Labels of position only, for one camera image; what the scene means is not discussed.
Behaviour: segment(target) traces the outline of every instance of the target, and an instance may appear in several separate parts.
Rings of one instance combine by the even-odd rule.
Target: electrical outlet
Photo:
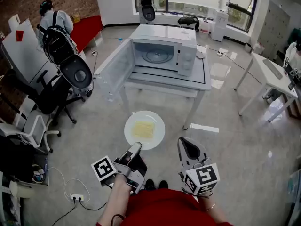
[[[84,201],[84,195],[80,195],[80,194],[70,194],[70,198],[71,200],[73,200],[73,198],[75,197],[75,201],[80,201],[83,202]]]

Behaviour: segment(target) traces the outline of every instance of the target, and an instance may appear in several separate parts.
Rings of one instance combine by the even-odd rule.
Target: microwave
[[[191,76],[197,53],[196,32],[178,27],[140,25],[129,37],[135,65]]]
[[[194,30],[140,25],[95,71],[101,93],[112,101],[132,72],[141,76],[164,74],[185,81],[196,60]]]

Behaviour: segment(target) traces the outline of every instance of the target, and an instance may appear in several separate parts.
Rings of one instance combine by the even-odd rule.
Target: table leg
[[[288,101],[275,113],[271,118],[269,118],[269,122],[272,122],[277,116],[279,116],[293,101],[294,97],[288,99]]]
[[[253,64],[253,59],[251,60],[250,64],[248,65],[248,67],[245,69],[245,72],[243,74],[243,76],[241,77],[240,81],[238,82],[237,86],[234,87],[234,90],[237,90],[241,84],[241,82],[244,80],[246,74],[249,72],[251,66]]]
[[[196,112],[196,110],[198,108],[198,105],[199,105],[199,103],[201,102],[201,100],[203,98],[204,93],[205,93],[205,91],[199,90],[198,94],[197,94],[197,97],[194,98],[192,108],[191,108],[191,110],[190,110],[190,112],[189,112],[189,114],[186,118],[185,124],[183,125],[183,130],[187,130],[188,127],[190,126],[191,119],[192,119],[194,113]]]
[[[264,92],[264,90],[265,90],[265,86],[266,86],[266,84],[263,84],[262,85],[262,87],[261,87],[261,89],[259,90],[259,92],[253,97],[253,98],[251,98],[245,105],[244,105],[244,107],[238,112],[238,114],[239,115],[242,115],[243,114],[243,112],[244,112],[244,110],[259,96],[259,95],[261,95],[263,92]]]
[[[127,116],[130,117],[132,115],[132,113],[130,111],[130,105],[129,105],[129,102],[127,99],[127,94],[126,94],[126,90],[125,90],[124,86],[121,87],[119,93],[120,93],[120,96],[122,99],[123,110],[125,111]]]
[[[264,99],[271,91],[273,88],[269,88],[262,96],[262,98]]]

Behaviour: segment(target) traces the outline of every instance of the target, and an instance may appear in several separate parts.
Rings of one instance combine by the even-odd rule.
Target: brick wall
[[[0,0],[0,31],[5,35],[10,33],[8,20],[15,14],[19,15],[21,22],[30,19],[35,28],[40,21],[39,8],[44,0]],[[79,13],[81,18],[99,15],[97,0],[52,0],[55,10],[63,10],[70,16]],[[0,56],[0,75],[4,74],[9,68],[6,60]],[[23,102],[24,95],[10,88],[5,82],[0,81],[0,93],[4,94],[9,100],[19,108]],[[12,111],[0,99],[0,117],[7,122],[12,122],[15,112]]]

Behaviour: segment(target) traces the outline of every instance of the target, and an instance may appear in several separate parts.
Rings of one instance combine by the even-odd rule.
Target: white chair
[[[44,139],[47,151],[52,152],[53,150],[49,147],[47,142],[47,135],[56,134],[58,137],[61,136],[61,133],[58,130],[48,130],[48,126],[50,125],[52,119],[49,119],[47,115],[40,111],[32,111],[27,118],[23,130],[20,130],[17,126],[21,118],[21,114],[22,112],[19,113],[19,118],[16,122],[16,125],[0,123],[0,130],[3,132],[3,134],[6,137],[11,135],[19,135],[23,142],[31,144],[38,150],[40,150],[39,147],[41,146],[42,139]]]
[[[189,13],[189,16],[198,16],[198,5],[184,3],[183,17],[185,17],[185,13]]]

